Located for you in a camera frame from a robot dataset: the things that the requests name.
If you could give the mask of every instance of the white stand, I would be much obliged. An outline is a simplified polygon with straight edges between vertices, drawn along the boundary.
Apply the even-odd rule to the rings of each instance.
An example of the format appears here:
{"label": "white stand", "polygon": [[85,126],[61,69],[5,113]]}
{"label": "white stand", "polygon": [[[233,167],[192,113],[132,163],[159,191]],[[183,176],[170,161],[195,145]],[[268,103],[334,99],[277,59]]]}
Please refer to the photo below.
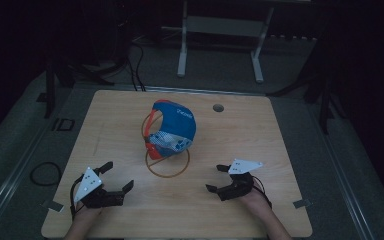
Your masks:
{"label": "white stand", "polygon": [[258,45],[254,51],[251,52],[251,61],[254,67],[255,80],[257,83],[264,81],[260,65],[260,52],[263,47],[264,40],[267,35],[267,30],[273,15],[274,8],[271,7],[267,14],[265,22],[237,20],[237,19],[224,19],[224,18],[210,18],[200,16],[188,16],[187,0],[183,1],[183,21],[182,21],[182,47],[180,49],[179,66],[177,69],[177,76],[184,77],[186,72],[186,58],[187,58],[187,45],[186,34],[187,32],[201,32],[213,34],[225,34],[235,36],[258,37]]}

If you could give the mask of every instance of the wire ring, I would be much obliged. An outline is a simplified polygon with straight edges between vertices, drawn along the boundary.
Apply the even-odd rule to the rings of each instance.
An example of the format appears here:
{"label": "wire ring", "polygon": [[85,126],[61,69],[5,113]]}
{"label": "wire ring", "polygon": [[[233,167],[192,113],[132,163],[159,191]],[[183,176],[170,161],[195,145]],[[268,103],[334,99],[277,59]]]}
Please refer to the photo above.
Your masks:
{"label": "wire ring", "polygon": [[146,163],[146,167],[148,168],[148,170],[149,170],[151,173],[153,173],[153,174],[154,174],[155,176],[157,176],[157,177],[162,177],[162,178],[172,178],[172,177],[179,176],[179,175],[182,174],[184,171],[186,171],[186,169],[187,169],[188,166],[189,166],[189,162],[190,162],[190,160],[191,160],[191,155],[190,155],[190,153],[189,153],[189,150],[186,149],[186,152],[188,153],[188,161],[186,162],[185,167],[184,167],[182,170],[180,170],[180,172],[175,173],[175,174],[173,174],[173,175],[162,175],[162,174],[159,174],[159,173],[155,172],[154,170],[152,170],[152,169],[151,169],[151,166],[153,166],[153,165],[155,165],[155,164],[157,164],[157,163],[159,163],[159,162],[162,162],[162,161],[164,161],[164,160],[166,160],[166,159],[168,159],[168,158],[158,159],[158,160],[155,160],[155,161],[157,161],[157,162],[155,162],[155,163],[153,163],[153,164],[148,164],[148,152],[146,152],[146,154],[145,154],[145,163]]}
{"label": "wire ring", "polygon": [[[146,120],[149,118],[151,116],[151,114],[148,114],[148,116],[146,116],[145,117],[145,119],[143,120],[143,122],[142,122],[142,126],[141,126],[141,135],[142,135],[142,137],[145,139],[145,135],[144,135],[144,132],[143,132],[143,127],[145,126],[145,122],[146,122]],[[151,123],[151,125],[152,124],[154,124],[159,118],[161,118],[163,115],[159,115],[159,116],[157,116],[154,120],[152,120],[152,123]],[[154,163],[152,163],[152,164],[148,164],[148,151],[146,151],[146,154],[145,154],[145,163],[146,163],[146,167],[148,168],[148,170],[152,173],[152,174],[154,174],[155,176],[158,176],[158,177],[161,177],[161,178],[172,178],[172,177],[176,177],[176,176],[179,176],[180,174],[182,174],[184,171],[186,171],[186,168],[188,168],[188,166],[189,166],[189,162],[190,162],[190,160],[191,160],[191,155],[190,155],[190,153],[189,153],[189,150],[188,149],[186,149],[186,152],[187,152],[187,154],[188,154],[188,161],[186,162],[186,165],[185,165],[185,167],[182,169],[182,170],[180,170],[180,172],[178,172],[178,173],[176,173],[176,174],[173,174],[173,175],[162,175],[162,174],[159,174],[159,173],[157,173],[157,172],[155,172],[154,170],[152,170],[151,169],[151,166],[153,166],[153,165],[155,165],[155,164],[157,164],[157,163],[159,163],[159,162],[161,162],[161,161],[163,161],[163,160],[166,160],[166,159],[168,159],[169,157],[165,157],[165,158],[161,158],[161,159],[157,159],[157,160],[154,160],[155,162]]]}

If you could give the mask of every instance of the wooden table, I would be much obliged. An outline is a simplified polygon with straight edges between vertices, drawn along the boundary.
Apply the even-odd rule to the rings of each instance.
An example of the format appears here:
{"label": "wooden table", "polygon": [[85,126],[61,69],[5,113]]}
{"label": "wooden table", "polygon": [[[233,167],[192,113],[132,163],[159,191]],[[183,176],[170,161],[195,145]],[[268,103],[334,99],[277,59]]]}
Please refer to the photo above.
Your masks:
{"label": "wooden table", "polygon": [[[194,143],[189,148],[189,167],[174,178],[157,177],[145,164],[141,124],[153,103],[161,98],[188,107],[197,124]],[[224,111],[214,111],[215,104],[223,105]],[[166,160],[161,168],[179,167],[186,159],[182,154],[186,153]],[[264,167],[251,174],[264,183],[274,212],[292,236],[310,236],[312,228],[306,209],[295,209],[293,205],[302,197],[268,98],[98,91],[55,194],[54,201],[64,204],[65,210],[49,211],[42,234],[48,238],[64,236],[71,223],[69,190],[73,181],[87,167],[113,161],[114,168],[100,175],[105,189],[121,190],[132,179],[135,186],[126,195],[123,206],[104,210],[90,237],[264,237],[262,225],[237,199],[221,202],[205,187],[229,185],[229,175],[218,172],[216,165],[229,165],[235,158],[264,163]]]}

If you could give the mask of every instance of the metal frame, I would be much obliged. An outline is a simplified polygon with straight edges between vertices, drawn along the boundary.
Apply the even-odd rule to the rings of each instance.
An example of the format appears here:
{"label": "metal frame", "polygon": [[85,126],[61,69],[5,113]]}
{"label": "metal frame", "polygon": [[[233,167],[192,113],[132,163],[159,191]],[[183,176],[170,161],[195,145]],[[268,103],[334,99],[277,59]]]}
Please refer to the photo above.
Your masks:
{"label": "metal frame", "polygon": [[213,34],[225,34],[236,36],[258,37],[258,45],[251,51],[251,61],[254,68],[255,81],[262,83],[264,81],[259,56],[263,47],[267,30],[273,16],[274,8],[270,7],[266,20],[264,22],[233,20],[222,18],[210,18],[199,16],[188,16],[188,1],[183,1],[183,20],[182,20],[182,46],[180,49],[179,66],[177,76],[184,77],[186,72],[187,43],[186,35],[188,32],[202,32]]}
{"label": "metal frame", "polygon": [[307,106],[307,111],[308,114],[311,116],[310,118],[313,122],[314,127],[317,129],[317,134],[319,135],[320,139],[322,140],[322,143],[324,143],[324,146],[327,150],[330,162],[333,166],[333,171],[335,173],[335,178],[338,183],[339,190],[342,193],[342,197],[344,198],[344,202],[347,205],[348,211],[354,222],[358,235],[361,239],[376,239],[366,219],[361,203],[355,195],[355,192],[350,185],[345,170],[342,167],[341,160],[336,155],[336,149],[333,147],[329,135],[324,133],[323,129],[317,122],[316,116],[314,116],[314,113],[311,111],[309,106]]}

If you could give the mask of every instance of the dark background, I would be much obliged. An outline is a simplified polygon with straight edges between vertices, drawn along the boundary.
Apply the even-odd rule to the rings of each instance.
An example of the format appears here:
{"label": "dark background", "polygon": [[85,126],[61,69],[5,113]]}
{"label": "dark background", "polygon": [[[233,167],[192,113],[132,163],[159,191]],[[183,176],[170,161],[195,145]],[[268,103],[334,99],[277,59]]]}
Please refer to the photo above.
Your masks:
{"label": "dark background", "polygon": [[[0,1],[0,122],[26,86],[44,71],[49,49],[57,47],[79,62],[97,60],[99,51],[82,9],[85,2],[91,0]],[[181,26],[182,1],[133,2],[117,1],[125,4],[117,5],[123,16],[133,16],[128,18],[132,25],[152,34],[158,25]],[[220,2],[231,7],[220,8]],[[237,2],[189,4],[191,11],[202,15],[246,15],[257,19],[261,13],[249,6],[272,4]],[[312,4],[275,5],[269,35],[319,39],[306,68],[336,76],[332,91],[339,97],[384,185],[384,1],[335,4],[318,0]]]}

